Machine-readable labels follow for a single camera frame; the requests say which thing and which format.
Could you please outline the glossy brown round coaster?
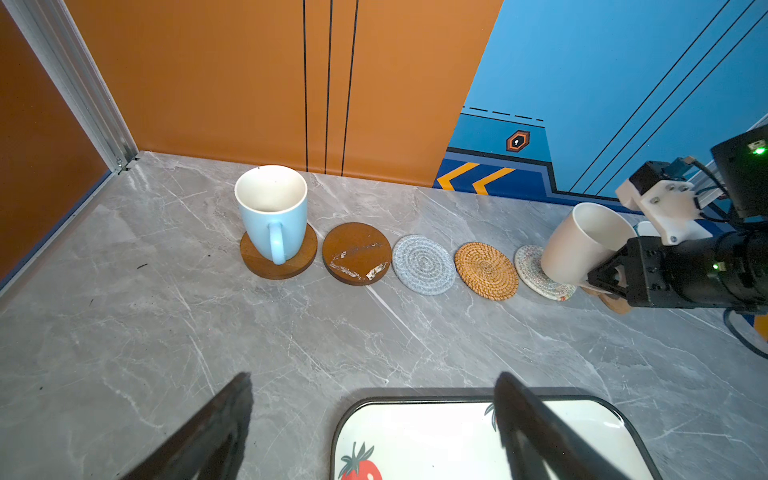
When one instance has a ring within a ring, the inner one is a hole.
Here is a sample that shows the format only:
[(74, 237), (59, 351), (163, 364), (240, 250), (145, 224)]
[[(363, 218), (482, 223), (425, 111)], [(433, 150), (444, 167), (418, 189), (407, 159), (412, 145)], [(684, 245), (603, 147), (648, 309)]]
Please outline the glossy brown round coaster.
[(328, 272), (342, 283), (371, 285), (383, 278), (392, 264), (392, 247), (375, 227), (347, 222), (334, 227), (322, 244)]

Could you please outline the light blue mug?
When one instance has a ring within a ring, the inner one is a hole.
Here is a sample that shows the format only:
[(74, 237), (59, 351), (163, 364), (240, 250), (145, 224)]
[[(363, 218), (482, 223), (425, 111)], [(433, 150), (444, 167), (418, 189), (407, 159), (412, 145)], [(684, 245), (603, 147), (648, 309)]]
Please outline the light blue mug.
[(296, 256), (308, 216), (308, 186), (288, 167), (263, 165), (242, 174), (235, 183), (246, 233), (258, 252), (276, 265)]

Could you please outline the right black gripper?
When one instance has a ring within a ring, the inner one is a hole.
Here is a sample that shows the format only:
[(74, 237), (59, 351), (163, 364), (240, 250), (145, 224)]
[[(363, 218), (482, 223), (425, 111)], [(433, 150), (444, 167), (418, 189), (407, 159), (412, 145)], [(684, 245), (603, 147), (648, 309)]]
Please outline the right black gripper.
[(677, 245), (632, 237), (587, 280), (632, 307), (748, 309), (750, 234), (728, 232)]

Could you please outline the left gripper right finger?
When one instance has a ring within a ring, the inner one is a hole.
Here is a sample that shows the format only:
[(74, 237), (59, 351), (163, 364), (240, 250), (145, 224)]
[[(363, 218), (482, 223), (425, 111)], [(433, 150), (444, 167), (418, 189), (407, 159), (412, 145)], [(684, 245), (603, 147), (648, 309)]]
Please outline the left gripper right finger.
[(499, 375), (493, 404), (497, 430), (515, 479), (543, 479), (547, 469), (560, 479), (626, 477), (513, 374)]

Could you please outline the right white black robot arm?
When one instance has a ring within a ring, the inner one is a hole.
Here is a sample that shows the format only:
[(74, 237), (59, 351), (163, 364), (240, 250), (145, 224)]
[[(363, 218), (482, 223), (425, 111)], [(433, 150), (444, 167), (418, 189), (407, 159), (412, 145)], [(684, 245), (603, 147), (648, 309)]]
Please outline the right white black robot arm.
[(589, 287), (632, 307), (767, 311), (767, 129), (693, 157), (643, 164), (616, 191), (656, 233), (625, 245), (587, 275)]

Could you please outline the tan rattan round coaster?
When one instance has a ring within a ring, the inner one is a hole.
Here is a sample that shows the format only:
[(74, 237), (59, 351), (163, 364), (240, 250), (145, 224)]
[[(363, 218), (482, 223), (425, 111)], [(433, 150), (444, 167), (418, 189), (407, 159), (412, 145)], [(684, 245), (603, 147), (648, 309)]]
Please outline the tan rattan round coaster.
[(468, 242), (455, 252), (454, 262), (462, 281), (483, 298), (505, 301), (518, 291), (513, 262), (491, 245)]

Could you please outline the grey woven round coaster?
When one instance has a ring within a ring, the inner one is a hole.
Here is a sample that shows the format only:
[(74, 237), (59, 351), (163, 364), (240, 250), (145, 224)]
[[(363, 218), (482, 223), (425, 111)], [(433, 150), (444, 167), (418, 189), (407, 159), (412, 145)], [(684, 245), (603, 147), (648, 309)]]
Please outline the grey woven round coaster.
[(392, 266), (407, 288), (425, 296), (447, 292), (456, 278), (447, 250), (423, 235), (400, 238), (392, 250)]

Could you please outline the matte brown round coaster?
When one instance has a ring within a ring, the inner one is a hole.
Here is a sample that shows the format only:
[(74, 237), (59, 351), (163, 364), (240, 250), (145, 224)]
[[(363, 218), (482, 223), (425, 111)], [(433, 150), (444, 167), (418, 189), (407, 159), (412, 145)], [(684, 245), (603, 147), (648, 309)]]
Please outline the matte brown round coaster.
[(310, 225), (306, 226), (298, 253), (282, 265), (276, 265), (262, 256), (247, 233), (243, 234), (240, 241), (240, 254), (245, 266), (255, 275), (269, 280), (286, 280), (301, 274), (313, 263), (317, 250), (317, 234)]

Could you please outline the white mug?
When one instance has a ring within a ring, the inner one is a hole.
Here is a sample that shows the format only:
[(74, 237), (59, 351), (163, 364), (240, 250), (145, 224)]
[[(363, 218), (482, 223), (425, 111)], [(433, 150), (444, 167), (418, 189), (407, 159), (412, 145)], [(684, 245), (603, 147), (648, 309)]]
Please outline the white mug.
[(621, 250), (636, 232), (618, 213), (596, 203), (579, 203), (556, 228), (541, 267), (553, 281), (594, 289), (587, 276)]

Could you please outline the brown paw print coaster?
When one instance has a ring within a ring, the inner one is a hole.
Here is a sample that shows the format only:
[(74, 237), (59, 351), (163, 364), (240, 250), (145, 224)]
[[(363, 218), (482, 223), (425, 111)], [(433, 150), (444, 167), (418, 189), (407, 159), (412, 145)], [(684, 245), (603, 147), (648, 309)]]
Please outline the brown paw print coaster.
[(590, 296), (597, 297), (609, 310), (619, 315), (626, 315), (632, 310), (628, 302), (616, 295), (598, 292), (590, 288), (582, 287), (582, 290)]

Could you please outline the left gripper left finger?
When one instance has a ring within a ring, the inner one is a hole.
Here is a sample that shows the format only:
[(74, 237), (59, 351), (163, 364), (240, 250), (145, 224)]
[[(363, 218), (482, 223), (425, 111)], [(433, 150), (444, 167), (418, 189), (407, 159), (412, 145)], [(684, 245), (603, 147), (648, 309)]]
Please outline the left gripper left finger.
[(238, 373), (126, 479), (235, 479), (253, 408), (250, 374)]

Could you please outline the white woven round coaster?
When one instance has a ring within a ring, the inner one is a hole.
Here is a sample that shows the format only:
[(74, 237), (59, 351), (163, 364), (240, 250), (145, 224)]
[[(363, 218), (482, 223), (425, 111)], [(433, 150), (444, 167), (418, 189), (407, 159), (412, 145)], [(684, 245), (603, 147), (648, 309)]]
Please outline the white woven round coaster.
[(541, 246), (520, 246), (513, 260), (518, 277), (530, 289), (548, 300), (569, 300), (577, 288), (574, 285), (555, 282), (544, 273), (541, 266), (543, 252), (544, 248)]

